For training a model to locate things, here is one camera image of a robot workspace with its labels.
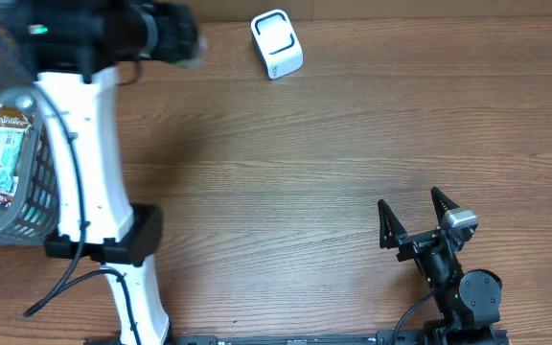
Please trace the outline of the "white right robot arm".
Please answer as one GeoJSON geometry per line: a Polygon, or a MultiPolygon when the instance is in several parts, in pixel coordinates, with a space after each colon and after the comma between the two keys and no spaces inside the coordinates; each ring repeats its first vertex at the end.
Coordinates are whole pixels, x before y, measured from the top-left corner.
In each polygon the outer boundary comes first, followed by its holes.
{"type": "Polygon", "coordinates": [[[457,259],[478,226],[476,213],[460,206],[439,188],[430,190],[437,225],[423,233],[407,233],[390,206],[378,201],[379,246],[398,250],[400,262],[412,260],[428,283],[429,293],[410,307],[392,331],[378,331],[378,344],[508,344],[500,320],[502,280],[487,269],[465,272],[457,259]],[[420,330],[405,332],[407,318],[426,301],[434,300],[440,317],[420,330]]]}

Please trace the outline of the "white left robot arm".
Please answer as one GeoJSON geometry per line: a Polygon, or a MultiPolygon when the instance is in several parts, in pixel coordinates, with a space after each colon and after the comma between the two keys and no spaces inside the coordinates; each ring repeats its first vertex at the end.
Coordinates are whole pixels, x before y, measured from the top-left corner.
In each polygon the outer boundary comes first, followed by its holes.
{"type": "Polygon", "coordinates": [[[129,61],[194,65],[205,49],[185,4],[162,1],[22,1],[16,39],[30,68],[55,161],[57,228],[48,256],[99,264],[120,319],[121,344],[170,344],[155,255],[163,235],[156,205],[131,202],[116,123],[118,67],[129,61]]]}

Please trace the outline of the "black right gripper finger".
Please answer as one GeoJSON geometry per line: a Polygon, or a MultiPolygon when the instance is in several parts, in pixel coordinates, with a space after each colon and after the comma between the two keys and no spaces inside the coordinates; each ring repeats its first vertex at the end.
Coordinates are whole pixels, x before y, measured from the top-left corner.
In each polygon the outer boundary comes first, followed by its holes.
{"type": "Polygon", "coordinates": [[[433,187],[430,190],[431,198],[435,210],[435,214],[439,223],[447,211],[457,209],[459,205],[447,197],[438,187],[433,187]]]}
{"type": "Polygon", "coordinates": [[[398,247],[407,232],[384,199],[378,202],[379,246],[383,249],[398,247]]]}

